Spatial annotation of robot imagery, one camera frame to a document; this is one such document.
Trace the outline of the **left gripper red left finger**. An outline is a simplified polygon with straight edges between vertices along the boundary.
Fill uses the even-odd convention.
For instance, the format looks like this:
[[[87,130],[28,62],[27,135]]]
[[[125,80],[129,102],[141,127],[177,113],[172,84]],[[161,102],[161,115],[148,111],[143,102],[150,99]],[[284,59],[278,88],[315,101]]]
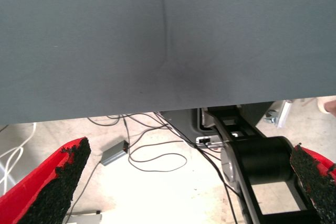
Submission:
[[[70,141],[1,197],[1,223],[62,223],[91,149]]]

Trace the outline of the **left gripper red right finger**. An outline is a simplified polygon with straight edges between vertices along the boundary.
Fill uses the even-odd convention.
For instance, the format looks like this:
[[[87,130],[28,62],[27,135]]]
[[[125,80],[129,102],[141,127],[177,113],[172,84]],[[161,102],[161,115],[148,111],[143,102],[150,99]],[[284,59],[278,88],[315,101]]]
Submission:
[[[322,223],[335,223],[335,163],[323,155],[296,145],[290,164]]]

